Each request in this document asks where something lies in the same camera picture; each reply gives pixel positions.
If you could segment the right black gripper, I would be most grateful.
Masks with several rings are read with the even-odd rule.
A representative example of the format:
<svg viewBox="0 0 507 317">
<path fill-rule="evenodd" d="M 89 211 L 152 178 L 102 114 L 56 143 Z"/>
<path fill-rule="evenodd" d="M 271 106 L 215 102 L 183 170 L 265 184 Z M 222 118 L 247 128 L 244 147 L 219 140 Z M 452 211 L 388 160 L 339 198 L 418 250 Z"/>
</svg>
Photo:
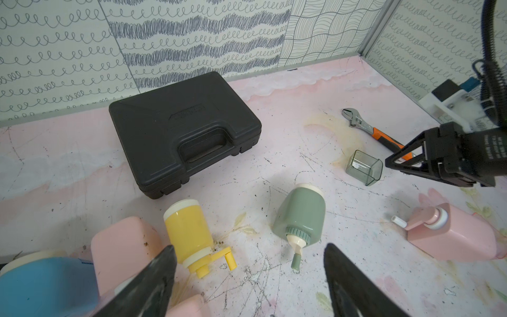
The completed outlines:
<svg viewBox="0 0 507 317">
<path fill-rule="evenodd" d="M 458 187 L 494 187 L 497 176 L 506 176 L 506 130 L 464 133 L 458 124 L 443 124 L 420 133 L 385 166 Z"/>
</svg>

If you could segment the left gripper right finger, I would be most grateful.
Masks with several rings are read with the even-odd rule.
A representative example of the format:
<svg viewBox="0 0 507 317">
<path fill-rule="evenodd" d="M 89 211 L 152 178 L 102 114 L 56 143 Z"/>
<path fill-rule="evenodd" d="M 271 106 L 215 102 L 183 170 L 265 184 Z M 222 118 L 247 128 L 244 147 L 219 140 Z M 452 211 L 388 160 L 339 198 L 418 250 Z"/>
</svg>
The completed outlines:
<svg viewBox="0 0 507 317">
<path fill-rule="evenodd" d="M 323 264 L 335 316 L 407 316 L 335 244 L 327 244 Z"/>
</svg>

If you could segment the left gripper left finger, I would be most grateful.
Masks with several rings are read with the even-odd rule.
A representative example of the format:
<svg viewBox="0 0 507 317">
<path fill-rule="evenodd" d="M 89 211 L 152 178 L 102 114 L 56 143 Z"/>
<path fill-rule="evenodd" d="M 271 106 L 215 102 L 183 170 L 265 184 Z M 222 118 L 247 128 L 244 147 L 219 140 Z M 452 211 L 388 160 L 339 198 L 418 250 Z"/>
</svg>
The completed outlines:
<svg viewBox="0 0 507 317">
<path fill-rule="evenodd" d="M 173 246 L 139 272 L 93 316 L 165 316 L 172 295 L 177 258 Z"/>
</svg>

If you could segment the grey transparent tray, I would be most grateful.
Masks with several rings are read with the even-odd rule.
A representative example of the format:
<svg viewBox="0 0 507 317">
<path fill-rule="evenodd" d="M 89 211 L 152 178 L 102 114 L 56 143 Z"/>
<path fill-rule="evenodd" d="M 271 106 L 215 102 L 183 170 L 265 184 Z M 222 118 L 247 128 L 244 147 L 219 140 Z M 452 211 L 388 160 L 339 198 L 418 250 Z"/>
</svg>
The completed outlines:
<svg viewBox="0 0 507 317">
<path fill-rule="evenodd" d="M 365 186 L 372 186 L 382 177 L 384 163 L 360 150 L 356 150 L 346 166 L 346 173 L 361 181 Z"/>
</svg>

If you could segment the yellow pencil sharpener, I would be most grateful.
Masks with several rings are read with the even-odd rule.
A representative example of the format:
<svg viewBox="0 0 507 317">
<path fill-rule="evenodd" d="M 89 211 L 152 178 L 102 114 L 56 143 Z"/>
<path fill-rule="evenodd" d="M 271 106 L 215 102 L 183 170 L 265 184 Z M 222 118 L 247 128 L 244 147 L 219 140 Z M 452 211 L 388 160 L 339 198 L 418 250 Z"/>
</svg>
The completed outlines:
<svg viewBox="0 0 507 317">
<path fill-rule="evenodd" d="M 210 273 L 209 264 L 224 258 L 229 270 L 237 268 L 230 247 L 214 251 L 215 242 L 199 202 L 183 199 L 172 204 L 163 216 L 178 263 L 201 279 Z"/>
</svg>

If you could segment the green pencil sharpener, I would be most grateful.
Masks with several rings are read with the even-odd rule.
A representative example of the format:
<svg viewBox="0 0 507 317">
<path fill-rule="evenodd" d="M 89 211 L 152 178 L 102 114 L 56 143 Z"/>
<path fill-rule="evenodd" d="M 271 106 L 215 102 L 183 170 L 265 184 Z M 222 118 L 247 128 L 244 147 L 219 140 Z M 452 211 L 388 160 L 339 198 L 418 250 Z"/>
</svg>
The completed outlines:
<svg viewBox="0 0 507 317">
<path fill-rule="evenodd" d="M 320 241 L 325 215 L 323 191 L 311 184 L 297 184 L 282 202 L 272 231 L 293 249 L 293 271 L 300 271 L 303 249 Z"/>
</svg>

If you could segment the blue pencil sharpener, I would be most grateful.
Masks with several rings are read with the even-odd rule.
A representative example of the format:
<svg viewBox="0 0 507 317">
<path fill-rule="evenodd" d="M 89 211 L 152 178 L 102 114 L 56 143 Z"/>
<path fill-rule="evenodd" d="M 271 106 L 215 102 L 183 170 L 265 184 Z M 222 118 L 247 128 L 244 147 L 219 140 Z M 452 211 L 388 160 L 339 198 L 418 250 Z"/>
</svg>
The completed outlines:
<svg viewBox="0 0 507 317">
<path fill-rule="evenodd" d="M 35 252 L 1 268 L 1 316 L 82 316 L 98 300 L 93 263 L 62 250 Z"/>
</svg>

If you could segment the pink pencil sharpener back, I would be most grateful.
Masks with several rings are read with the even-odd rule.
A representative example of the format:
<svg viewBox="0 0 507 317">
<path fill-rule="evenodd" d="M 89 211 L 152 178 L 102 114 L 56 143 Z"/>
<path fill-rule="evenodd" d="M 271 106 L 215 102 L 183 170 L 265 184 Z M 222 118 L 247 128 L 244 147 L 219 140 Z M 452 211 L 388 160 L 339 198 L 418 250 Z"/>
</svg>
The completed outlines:
<svg viewBox="0 0 507 317">
<path fill-rule="evenodd" d="M 165 317 L 210 317 L 211 311 L 202 295 L 194 295 L 168 309 Z"/>
</svg>

